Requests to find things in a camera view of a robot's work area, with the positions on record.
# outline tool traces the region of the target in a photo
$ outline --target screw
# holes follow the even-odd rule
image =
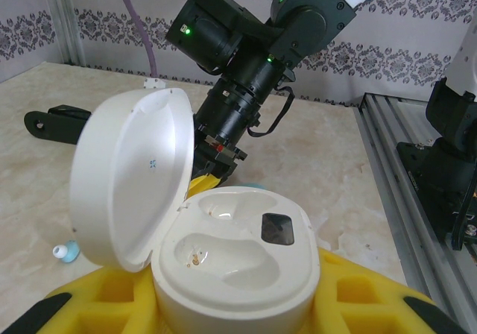
[[[477,235],[477,227],[473,224],[468,224],[465,233],[469,236],[475,236]]]

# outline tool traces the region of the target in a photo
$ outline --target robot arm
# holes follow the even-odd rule
[[[205,72],[221,75],[195,114],[193,178],[211,174],[224,181],[232,174],[235,160],[247,156],[236,147],[244,132],[264,135],[250,128],[260,124],[270,92],[294,81],[293,68],[325,48],[362,1],[273,0],[265,24],[233,0],[186,2],[166,39]],[[292,100],[291,92],[274,126]]]

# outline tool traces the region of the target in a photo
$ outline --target small bottle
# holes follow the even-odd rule
[[[53,256],[61,259],[65,263],[73,262],[80,254],[80,247],[76,241],[67,241],[64,245],[53,248]]]

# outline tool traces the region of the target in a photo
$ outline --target yellow foam holder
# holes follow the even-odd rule
[[[312,310],[299,334],[434,333],[404,297],[425,295],[327,250],[319,249],[321,276]],[[169,334],[156,302],[151,267],[131,274],[101,268],[48,297],[72,297],[39,334]]]

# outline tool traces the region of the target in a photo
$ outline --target table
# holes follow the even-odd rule
[[[64,264],[51,254],[73,239],[68,197],[75,146],[34,138],[23,116],[60,104],[94,110],[142,88],[144,80],[43,63],[0,84],[0,330],[53,289],[98,268],[82,255]],[[167,84],[184,89],[194,110],[209,89]],[[279,96],[265,102],[260,131],[284,102]],[[405,283],[352,109],[297,100],[272,134],[245,135],[238,146],[248,158],[225,185],[260,183],[292,199],[309,215],[319,246]]]

